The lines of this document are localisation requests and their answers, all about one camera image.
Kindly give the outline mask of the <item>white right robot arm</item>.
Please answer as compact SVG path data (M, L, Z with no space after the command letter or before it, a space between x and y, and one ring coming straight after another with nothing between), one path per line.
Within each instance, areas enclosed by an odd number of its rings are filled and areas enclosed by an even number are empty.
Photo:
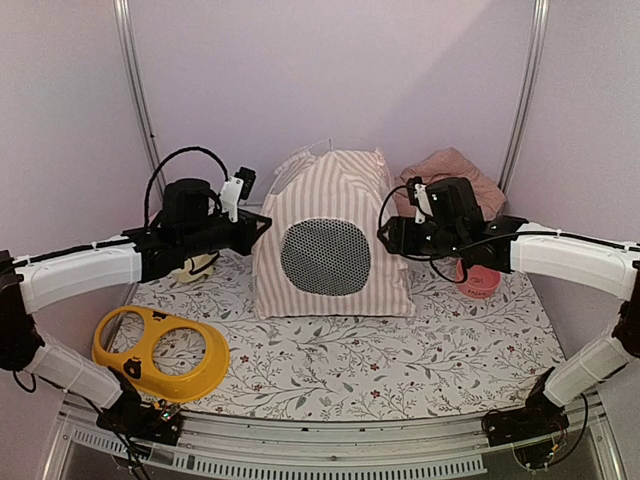
M537 436L556 410L610 379L639 357L639 245L543 226L524 218L483 217L470 182L447 178L402 185L411 217L380 215L386 251L427 262L456 258L532 276L568 357L537 381L517 427Z

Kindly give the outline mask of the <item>striped pet tent fabric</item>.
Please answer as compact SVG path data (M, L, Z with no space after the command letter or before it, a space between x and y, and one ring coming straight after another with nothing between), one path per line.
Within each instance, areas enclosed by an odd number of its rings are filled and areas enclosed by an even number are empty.
M261 211L273 223L252 252L256 316L414 315L409 267L377 238L393 185L379 150L291 160Z

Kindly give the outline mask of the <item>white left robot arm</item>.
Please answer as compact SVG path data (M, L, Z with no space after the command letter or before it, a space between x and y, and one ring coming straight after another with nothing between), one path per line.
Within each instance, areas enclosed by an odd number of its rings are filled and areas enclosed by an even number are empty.
M161 279L201 254L230 249L250 254L271 221L239 204L252 189L253 173L241 169L220 192L199 179L181 179L164 192L161 210L144 226L107 240L66 250L14 258L1 253L1 368L26 372L109 409L128 434L148 426L146 408L123 375L86 358L64 328L55 339L36 321L49 316L55 325L79 325L86 307L129 285Z

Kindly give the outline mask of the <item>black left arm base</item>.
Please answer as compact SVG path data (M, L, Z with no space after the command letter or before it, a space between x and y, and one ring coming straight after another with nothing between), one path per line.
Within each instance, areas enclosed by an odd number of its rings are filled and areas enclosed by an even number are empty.
M111 407L100 409L96 421L114 434L169 446L178 444L183 423L182 415L171 413L164 400L158 406L145 402L133 387L124 389Z

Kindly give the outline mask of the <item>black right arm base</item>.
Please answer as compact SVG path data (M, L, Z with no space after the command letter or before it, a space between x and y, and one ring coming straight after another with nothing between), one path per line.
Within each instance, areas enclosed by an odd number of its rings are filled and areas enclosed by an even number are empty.
M490 446L529 440L569 427L564 408L556 406L544 395L545 383L553 370L551 367L536 380L523 407L490 410L484 415L481 427Z

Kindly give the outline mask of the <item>pink gingham cushion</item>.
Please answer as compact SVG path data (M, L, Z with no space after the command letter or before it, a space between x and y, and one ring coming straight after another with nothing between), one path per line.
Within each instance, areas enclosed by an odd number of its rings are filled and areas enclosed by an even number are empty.
M395 178L395 185L406 185L415 177L425 185L464 179L470 185L485 221L493 220L507 201L498 185L453 147L438 150L422 162L406 167Z

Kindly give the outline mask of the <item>white flexible tent pole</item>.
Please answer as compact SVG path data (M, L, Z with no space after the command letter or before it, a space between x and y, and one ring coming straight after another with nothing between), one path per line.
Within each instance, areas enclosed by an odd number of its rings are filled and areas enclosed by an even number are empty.
M294 150L293 152L291 152L284 160L283 162L277 166L274 170L273 170L273 174L275 175L279 175L286 167L286 165L291 161L291 160L295 160L297 158L299 158L300 156L304 156L304 155L312 155L312 156L318 156L320 154L324 154L327 151L330 151L333 149L333 138L332 137L328 137L326 139L320 140L318 142L315 142L311 145L307 145L304 147L300 147L296 150Z

